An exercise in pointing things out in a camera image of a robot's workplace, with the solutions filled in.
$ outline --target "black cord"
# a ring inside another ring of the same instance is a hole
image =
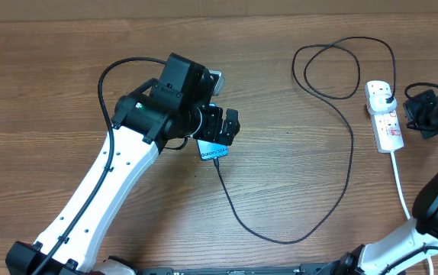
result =
[[[41,262],[41,264],[33,271],[32,275],[38,275],[42,269],[47,265],[47,263],[50,261],[50,259],[53,257],[53,255],[56,253],[58,248],[60,248],[61,244],[68,238],[69,233],[73,230],[76,223],[80,220],[85,210],[89,207],[90,202],[94,199],[95,195],[97,194],[98,190],[100,189],[100,186],[103,184],[105,177],[107,176],[108,171],[111,169],[112,164],[112,157],[114,156],[114,132],[112,131],[112,123],[111,119],[109,118],[109,114],[107,112],[107,109],[105,107],[104,103],[104,96],[102,95],[102,85],[104,83],[104,78],[107,75],[107,73],[112,70],[114,67],[121,65],[122,63],[127,63],[130,61],[150,61],[150,62],[156,62],[161,64],[166,64],[165,61],[149,58],[149,57],[130,57],[123,60],[116,61],[112,63],[110,66],[108,66],[104,72],[100,75],[100,79],[98,80],[97,85],[97,94],[98,94],[98,101],[100,103],[100,107],[102,109],[102,114],[104,115],[105,125],[107,126],[107,131],[109,134],[109,152],[108,152],[108,159],[107,163],[105,163],[104,170],[102,171],[102,174],[100,178],[98,179],[97,184],[95,184],[94,189],[90,193],[89,197],[83,204],[82,208],[78,211],[78,213],[75,215],[75,218],[73,218],[72,222],[68,225],[68,228],[63,232],[63,234],[58,238],[58,242],[53,246],[51,251],[48,253],[46,258]]]
[[[409,95],[409,89],[411,89],[411,88],[414,88],[414,87],[417,87],[417,86],[426,86],[426,87],[433,87],[433,88],[437,88],[438,89],[438,85],[437,84],[433,84],[433,83],[428,83],[428,82],[419,82],[419,83],[413,83],[413,84],[410,84],[409,86],[407,86],[406,88],[405,88],[405,90],[404,90],[404,94],[405,94],[405,96],[408,98],[408,99],[410,99],[410,100],[412,100],[412,101],[414,101],[414,102],[422,102],[422,100],[421,99],[418,99],[418,98],[414,98],[414,97],[412,97],[412,96],[410,96]]]
[[[184,137],[182,145],[180,145],[178,147],[164,147],[164,148],[168,149],[168,150],[181,150],[181,149],[185,148],[185,146],[187,146],[187,143],[188,143],[188,137]]]
[[[418,255],[421,252],[426,253],[428,250],[438,250],[437,246],[426,246],[423,245],[423,247],[412,251],[411,253],[407,254],[406,256],[404,256],[403,258],[399,259],[398,261],[396,261],[395,263],[389,265],[387,268],[385,268],[382,273],[380,275],[386,275],[388,272],[390,272],[390,270],[394,269],[396,266],[398,266],[399,264],[404,263],[406,260],[411,259],[412,257]]]
[[[265,237],[265,236],[263,236],[263,235],[260,235],[260,234],[256,233],[255,231],[251,230],[250,228],[248,228],[248,227],[243,223],[243,221],[241,221],[240,217],[237,215],[237,213],[236,213],[236,209],[234,209],[233,202],[231,201],[231,198],[230,198],[230,196],[229,196],[229,193],[227,192],[227,189],[226,189],[226,185],[224,184],[224,181],[223,181],[223,179],[222,179],[221,171],[220,171],[220,169],[219,169],[219,159],[214,159],[214,165],[216,166],[217,174],[218,174],[218,176],[219,176],[219,180],[221,181],[221,184],[222,184],[222,187],[223,187],[223,189],[224,189],[224,192],[226,193],[226,197],[227,197],[227,200],[229,201],[229,205],[230,205],[231,209],[233,210],[234,217],[236,217],[236,220],[240,223],[241,226],[243,226],[244,229],[246,229],[249,233],[255,235],[255,236],[258,237],[258,238],[261,238],[261,239],[263,239],[263,240],[265,240],[265,241],[270,241],[270,242],[272,242],[272,243],[276,243],[276,244],[296,244],[296,243],[298,243],[298,242],[300,242],[300,241],[305,240],[305,239],[308,238],[312,233],[314,233],[314,232],[320,227],[320,225],[322,225],[323,222],[326,221],[327,218],[329,218],[329,216],[334,212],[334,210],[336,209],[336,207],[340,204],[341,199],[343,199],[344,194],[346,193],[346,190],[348,189],[349,175],[350,175],[350,173],[351,173],[351,166],[352,166],[352,163],[353,163],[353,149],[354,149],[354,146],[355,146],[355,141],[354,141],[354,136],[353,136],[353,130],[352,130],[351,126],[349,125],[349,122],[348,122],[348,121],[346,120],[346,118],[344,117],[344,115],[341,114],[340,110],[338,110],[333,104],[331,104],[330,102],[328,102],[326,99],[323,99],[323,97],[326,97],[326,98],[329,98],[329,99],[349,99],[350,97],[352,97],[352,96],[356,93],[356,90],[357,90],[358,87],[359,87],[359,82],[360,82],[360,65],[359,65],[358,58],[356,58],[355,54],[354,54],[353,52],[351,52],[350,50],[348,50],[348,49],[346,49],[346,48],[344,48],[344,47],[341,47],[341,46],[337,46],[337,45],[336,45],[337,43],[339,43],[339,42],[341,42],[341,41],[345,41],[345,40],[349,40],[349,39],[368,39],[368,40],[375,40],[375,41],[378,41],[378,42],[384,44],[384,45],[388,48],[388,50],[390,51],[390,54],[391,54],[392,64],[393,64],[393,66],[394,66],[394,89],[393,89],[393,93],[392,93],[391,98],[387,99],[387,102],[392,102],[392,100],[393,100],[394,97],[395,97],[395,80],[396,80],[396,78],[395,78],[395,72],[396,72],[396,69],[395,69],[395,57],[394,57],[394,53],[393,53],[392,49],[390,48],[390,46],[389,46],[388,44],[386,44],[386,43],[385,43],[384,41],[382,41],[382,40],[379,40],[379,39],[376,39],[376,38],[372,38],[372,37],[347,37],[347,38],[340,39],[340,40],[338,40],[338,41],[336,41],[336,42],[334,42],[334,43],[332,43],[332,44],[315,44],[315,45],[304,46],[304,47],[301,47],[300,49],[298,49],[298,50],[295,52],[295,54],[294,54],[294,58],[293,58],[293,60],[292,60],[292,68],[291,68],[292,75],[293,75],[293,77],[294,77],[294,79],[295,79],[295,82],[296,82],[296,83],[297,83],[297,84],[298,84],[298,85],[299,85],[299,86],[300,86],[305,92],[307,92],[307,93],[309,93],[310,95],[316,97],[317,99],[320,99],[322,102],[328,104],[332,109],[334,109],[334,111],[336,111],[336,112],[338,113],[338,115],[340,115],[340,117],[343,119],[343,121],[344,121],[346,127],[348,128],[349,136],[351,137],[351,148],[350,148],[350,150],[349,150],[349,164],[348,164],[348,171],[347,171],[347,173],[346,173],[346,182],[345,182],[345,185],[344,185],[344,187],[343,187],[343,191],[341,192],[341,195],[340,195],[339,199],[336,201],[336,203],[334,204],[333,208],[332,208],[332,209],[331,209],[331,210],[330,210],[330,211],[324,216],[324,218],[322,218],[322,219],[320,220],[319,223],[317,223],[316,226],[314,226],[314,228],[312,228],[312,230],[310,230],[310,231],[309,231],[306,235],[304,235],[302,238],[299,238],[299,239],[296,239],[296,240],[293,240],[293,241],[277,241],[277,240],[274,240],[274,239],[271,239],[271,238]],[[313,57],[307,62],[307,64],[305,65],[305,68],[304,68],[304,80],[305,80],[305,82],[309,85],[309,87],[311,87],[311,89],[312,89],[312,91],[309,91],[308,89],[306,89],[305,87],[303,87],[303,85],[300,84],[300,82],[298,81],[298,78],[297,78],[297,76],[296,76],[296,74],[295,74],[295,59],[296,59],[296,57],[297,57],[297,55],[298,55],[299,52],[301,52],[301,51],[304,50],[304,49],[308,49],[308,48],[312,48],[312,47],[322,47],[323,49],[320,50],[319,52],[317,52],[317,53],[316,53],[316,54],[315,54],[315,55],[314,55],[314,56],[313,56]],[[315,88],[309,83],[308,78],[307,78],[307,68],[308,68],[309,64],[311,64],[312,61],[314,60],[314,58],[316,58],[319,54],[321,54],[321,53],[324,52],[325,50],[330,49],[330,48],[332,48],[332,47],[335,47],[335,48],[340,49],[340,50],[344,50],[344,51],[346,51],[347,53],[349,53],[349,54],[354,58],[354,60],[355,60],[355,62],[356,62],[356,67],[357,67],[357,70],[358,70],[358,79],[357,79],[357,82],[356,82],[356,87],[355,87],[355,89],[353,90],[352,93],[350,93],[349,95],[344,96],[344,97],[336,97],[336,96],[326,95],[326,94],[324,94],[324,93],[322,93],[322,92],[319,92],[317,89],[315,89]]]

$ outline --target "wood grain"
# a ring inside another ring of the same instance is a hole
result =
[[[326,214],[346,178],[349,134],[337,114],[299,89],[290,74],[296,49],[341,37],[372,35],[394,49],[397,98],[403,88],[438,83],[438,14],[189,18],[0,24],[0,274],[16,240],[32,242],[64,207],[104,140],[96,96],[102,70],[131,56],[166,59],[171,52],[222,71],[219,106],[240,113],[241,132],[221,171],[244,222],[281,240],[299,238]],[[392,82],[387,50],[347,41],[362,83]],[[314,51],[298,57],[298,68]],[[105,82],[109,109],[162,67],[118,67]],[[313,85],[346,95],[356,83],[351,57],[337,50],[308,71]],[[195,142],[163,152],[131,191],[104,239],[99,260],[118,255],[138,267],[292,266],[339,258],[379,240],[404,222],[390,157],[375,148],[359,91],[334,101],[355,135],[349,188],[338,209],[300,244],[270,244],[234,219],[214,165]],[[400,117],[401,123],[406,118]],[[397,152],[411,207],[438,171],[438,136],[423,141],[402,130]],[[434,259],[438,273],[438,257]],[[410,274],[425,274],[423,264]]]

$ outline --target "white power cord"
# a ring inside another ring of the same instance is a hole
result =
[[[394,168],[394,177],[395,177],[395,185],[397,186],[397,193],[399,194],[399,199],[401,200],[402,209],[404,210],[405,217],[407,219],[411,218],[411,214],[407,209],[407,205],[405,204],[404,194],[402,193],[401,181],[399,180],[399,172],[397,169],[397,163],[395,162],[395,153],[394,151],[390,151],[390,158],[392,159],[392,167]],[[433,261],[431,260],[431,256],[427,257],[427,269],[429,270],[430,275],[434,275]]]

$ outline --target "wooden table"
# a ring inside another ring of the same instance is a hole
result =
[[[310,231],[343,188],[349,134],[330,107],[295,85],[291,59],[301,46],[353,35],[380,38],[394,49],[398,112],[407,122],[404,87],[438,83],[438,14],[0,24],[0,274],[7,273],[5,255],[14,241],[34,241],[93,163],[105,137],[97,80],[108,64],[132,56],[166,59],[175,52],[222,71],[227,85],[214,100],[238,110],[242,125],[230,155],[221,159],[240,217],[280,240]],[[392,83],[381,44],[343,44],[360,60],[362,85]],[[297,70],[313,52],[298,57]],[[111,72],[104,87],[108,108],[161,69],[135,63]],[[347,53],[332,50],[319,56],[308,76],[327,94],[347,95],[356,66]],[[349,100],[333,101],[353,127],[353,170],[343,201],[307,240],[271,244],[241,228],[213,163],[201,162],[191,142],[182,151],[164,151],[146,171],[109,228],[98,260],[118,255],[138,267],[294,266],[335,260],[383,238],[405,217],[390,157],[376,150],[364,101],[362,88]],[[405,147],[397,157],[411,207],[438,171],[438,136],[423,141],[416,131],[402,132]],[[434,262],[438,273],[438,257]],[[425,274],[426,267],[410,273]]]

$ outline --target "extension cord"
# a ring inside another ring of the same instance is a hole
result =
[[[373,80],[365,85],[366,106],[372,119],[373,134],[380,153],[390,153],[404,146],[395,112],[397,101],[394,99],[392,103],[385,102],[386,97],[390,95],[390,86],[386,82]]]

